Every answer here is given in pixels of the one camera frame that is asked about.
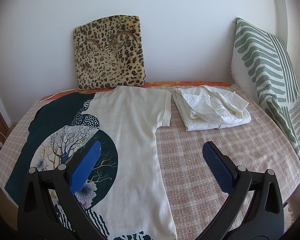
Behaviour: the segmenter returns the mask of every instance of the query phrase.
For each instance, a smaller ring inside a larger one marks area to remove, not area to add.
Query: leopard print cushion
[[[137,16],[115,15],[75,28],[74,54],[79,90],[144,84]]]

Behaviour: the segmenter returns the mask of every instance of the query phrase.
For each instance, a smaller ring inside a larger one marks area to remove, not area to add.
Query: green and white pillow
[[[272,118],[300,160],[300,93],[282,40],[238,18],[234,80]]]

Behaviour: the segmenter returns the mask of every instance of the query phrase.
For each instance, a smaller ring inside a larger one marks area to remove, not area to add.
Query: plaid blanket
[[[153,87],[168,89],[174,87]],[[251,122],[226,129],[186,132],[175,103],[171,103],[170,127],[157,129],[157,150],[163,182],[170,202],[178,239],[195,239],[211,222],[227,198],[202,157],[202,145],[213,141],[223,154],[250,171],[275,171],[285,202],[300,183],[300,162],[291,144],[251,99],[236,85],[223,87],[249,102]],[[50,101],[36,102],[11,132],[0,152],[0,187],[4,187],[27,141],[28,127],[36,112]],[[234,227],[240,225],[249,205],[248,195]]]

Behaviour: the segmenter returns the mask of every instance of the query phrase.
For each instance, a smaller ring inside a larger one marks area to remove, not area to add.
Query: blue textured pad
[[[101,153],[101,144],[98,141],[95,141],[90,149],[86,152],[85,156],[79,162],[77,167],[71,173],[71,179],[69,188],[71,193],[74,193],[78,190],[81,190],[88,179],[94,165],[100,157]]]
[[[225,193],[231,194],[234,189],[234,179],[223,161],[208,143],[203,145],[202,153],[204,160],[208,164],[221,190]]]

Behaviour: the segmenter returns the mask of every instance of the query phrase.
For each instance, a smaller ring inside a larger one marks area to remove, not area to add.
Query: white cord
[[[2,132],[0,132],[0,133],[2,134],[3,137],[5,137]],[[5,137],[5,139],[7,139],[7,138]]]
[[[59,94],[59,93],[68,92],[68,91],[72,91],[72,90],[75,90],[75,89],[69,89],[69,90],[65,90],[65,91],[62,91],[62,92],[58,92],[58,93],[56,93],[56,94],[54,94],[54,95],[52,95],[52,96],[50,96],[50,97],[44,99],[43,101],[48,100],[48,99],[54,97],[55,95],[57,95],[57,94]]]

